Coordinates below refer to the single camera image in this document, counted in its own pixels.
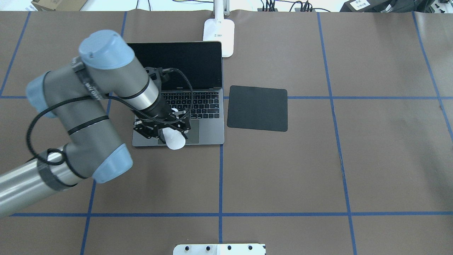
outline black mouse pad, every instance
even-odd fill
[[[277,88],[231,86],[226,125],[286,132],[288,92]]]

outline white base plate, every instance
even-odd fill
[[[232,20],[208,19],[204,22],[203,41],[222,43],[222,57],[228,58],[234,50],[234,22]]]
[[[173,255],[266,255],[266,245],[265,244],[177,245],[173,250]]]

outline laptop trackpad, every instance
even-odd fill
[[[186,144],[198,144],[199,143],[199,120],[197,119],[191,119],[190,120],[190,127],[192,129],[189,130],[189,132],[186,134],[187,135],[187,140]],[[163,145],[164,143],[161,142],[160,140],[157,141],[157,144]]]

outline laptop keyboard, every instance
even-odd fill
[[[162,92],[165,101],[178,110],[189,108],[192,101],[190,92]],[[193,109],[190,110],[190,118],[220,118],[219,92],[194,92]]]

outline robotic arm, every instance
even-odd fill
[[[157,73],[159,83],[165,71],[180,72],[146,71],[119,34],[101,30],[81,43],[79,56],[70,64],[30,82],[30,103],[38,112],[57,106],[45,116],[59,117],[72,142],[35,155],[36,159],[0,176],[0,217],[83,179],[93,177],[104,183],[132,167],[126,145],[101,106],[102,99],[125,101],[139,118],[135,130],[145,137],[159,138],[171,149],[183,147],[190,118],[186,111],[170,108],[148,74]],[[110,92],[121,99],[108,96]]]

